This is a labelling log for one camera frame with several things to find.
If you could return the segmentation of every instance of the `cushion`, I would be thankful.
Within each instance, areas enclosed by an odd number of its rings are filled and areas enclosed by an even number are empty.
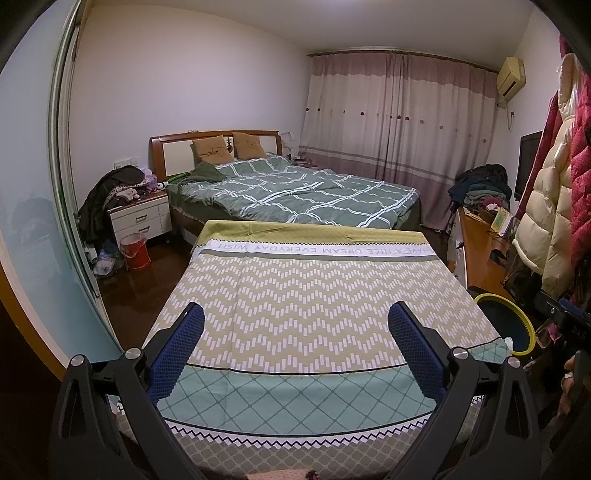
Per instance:
[[[261,146],[261,139],[257,135],[233,132],[232,136],[234,137],[234,148],[238,160],[267,157],[267,153]]]
[[[226,147],[226,141],[221,135],[193,140],[191,149],[193,150],[195,165],[200,161],[210,163],[211,165],[221,165],[234,161],[234,158],[230,155]]]

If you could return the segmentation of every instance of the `white nightstand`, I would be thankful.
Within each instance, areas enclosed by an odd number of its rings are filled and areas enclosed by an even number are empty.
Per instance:
[[[173,229],[166,192],[150,193],[137,202],[109,210],[117,246],[121,239],[131,233],[143,233],[154,238]]]

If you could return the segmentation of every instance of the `book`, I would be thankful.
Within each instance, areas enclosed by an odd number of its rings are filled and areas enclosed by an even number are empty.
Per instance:
[[[507,210],[504,208],[499,208],[497,210],[495,219],[492,221],[491,230],[498,233],[499,236],[505,236],[509,230],[509,225],[511,224],[512,218],[513,215],[511,215]]]

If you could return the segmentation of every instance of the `person's hand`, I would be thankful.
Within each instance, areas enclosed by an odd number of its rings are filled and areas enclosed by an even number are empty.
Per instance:
[[[558,404],[558,417],[563,419],[570,412],[570,393],[574,386],[573,370],[574,370],[574,356],[572,356],[565,364],[564,369],[567,374],[562,379],[562,396]],[[583,384],[587,391],[591,392],[591,377],[585,376]]]

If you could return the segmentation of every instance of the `pink curtain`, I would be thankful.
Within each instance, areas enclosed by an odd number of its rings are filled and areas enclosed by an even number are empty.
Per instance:
[[[447,189],[486,163],[496,74],[393,52],[314,58],[300,151],[320,167],[416,188],[423,224],[444,228]]]

